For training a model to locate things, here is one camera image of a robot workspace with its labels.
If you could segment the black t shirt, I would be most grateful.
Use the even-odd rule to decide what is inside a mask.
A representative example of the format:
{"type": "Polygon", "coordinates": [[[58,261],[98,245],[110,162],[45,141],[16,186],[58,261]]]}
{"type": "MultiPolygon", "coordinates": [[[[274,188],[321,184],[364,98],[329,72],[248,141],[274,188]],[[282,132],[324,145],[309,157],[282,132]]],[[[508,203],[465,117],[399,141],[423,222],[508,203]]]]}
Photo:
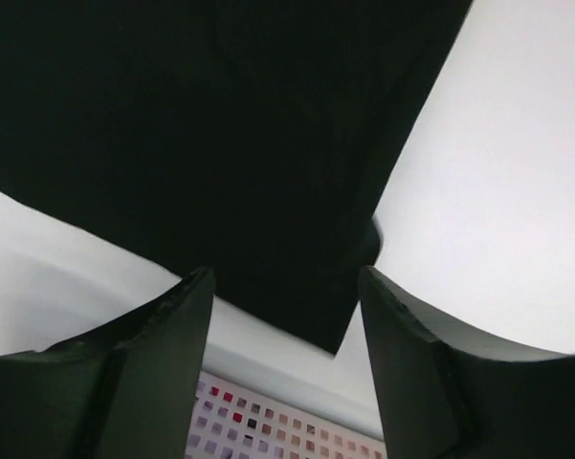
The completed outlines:
{"type": "Polygon", "coordinates": [[[0,191],[336,353],[467,1],[0,1],[0,191]]]}

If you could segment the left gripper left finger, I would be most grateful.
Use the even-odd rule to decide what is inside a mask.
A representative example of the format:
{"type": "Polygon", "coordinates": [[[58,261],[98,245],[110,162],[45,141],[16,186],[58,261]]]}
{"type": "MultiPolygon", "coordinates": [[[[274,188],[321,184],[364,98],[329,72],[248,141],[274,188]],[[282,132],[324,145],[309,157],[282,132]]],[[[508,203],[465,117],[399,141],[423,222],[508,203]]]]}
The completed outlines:
{"type": "Polygon", "coordinates": [[[0,458],[181,458],[213,272],[42,352],[0,356],[0,458]]]}

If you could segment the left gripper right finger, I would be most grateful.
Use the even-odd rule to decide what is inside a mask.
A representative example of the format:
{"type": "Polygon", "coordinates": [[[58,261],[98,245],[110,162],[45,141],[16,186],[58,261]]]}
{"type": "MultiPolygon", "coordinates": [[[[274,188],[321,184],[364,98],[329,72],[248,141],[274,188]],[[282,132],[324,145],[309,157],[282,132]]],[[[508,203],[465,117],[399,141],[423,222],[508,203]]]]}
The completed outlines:
{"type": "Polygon", "coordinates": [[[575,458],[575,355],[504,339],[360,273],[391,458],[575,458]]]}

